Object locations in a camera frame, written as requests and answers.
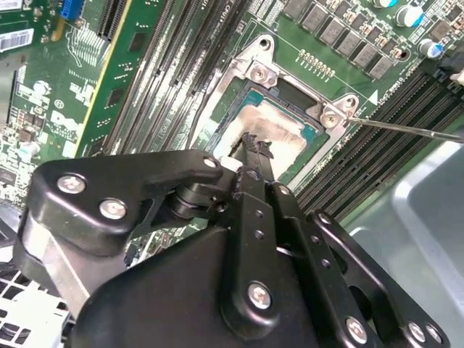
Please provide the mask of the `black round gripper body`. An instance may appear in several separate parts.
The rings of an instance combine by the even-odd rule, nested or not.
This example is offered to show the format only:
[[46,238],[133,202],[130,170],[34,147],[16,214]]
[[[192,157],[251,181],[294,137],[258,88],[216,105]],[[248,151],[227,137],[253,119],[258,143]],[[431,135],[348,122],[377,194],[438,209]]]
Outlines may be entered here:
[[100,286],[84,304],[70,347],[346,347],[342,329],[311,311],[290,256],[271,273],[281,316],[267,336],[247,341],[220,312],[227,234],[199,232]]

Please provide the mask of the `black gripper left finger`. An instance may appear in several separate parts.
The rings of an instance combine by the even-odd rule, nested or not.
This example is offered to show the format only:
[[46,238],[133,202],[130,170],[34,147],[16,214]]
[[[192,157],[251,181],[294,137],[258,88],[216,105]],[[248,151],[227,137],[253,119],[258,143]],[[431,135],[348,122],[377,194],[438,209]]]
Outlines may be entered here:
[[77,318],[110,279],[199,232],[226,232],[220,312],[247,341],[280,319],[269,141],[244,134],[236,170],[201,150],[47,162],[32,175],[20,240]]

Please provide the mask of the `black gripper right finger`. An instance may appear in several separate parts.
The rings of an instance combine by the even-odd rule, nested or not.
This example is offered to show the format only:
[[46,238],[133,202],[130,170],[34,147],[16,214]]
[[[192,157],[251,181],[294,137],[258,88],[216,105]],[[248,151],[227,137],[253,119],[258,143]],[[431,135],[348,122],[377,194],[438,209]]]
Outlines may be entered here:
[[450,346],[439,325],[330,215],[305,215],[277,181],[266,189],[277,245],[291,253],[317,347]]

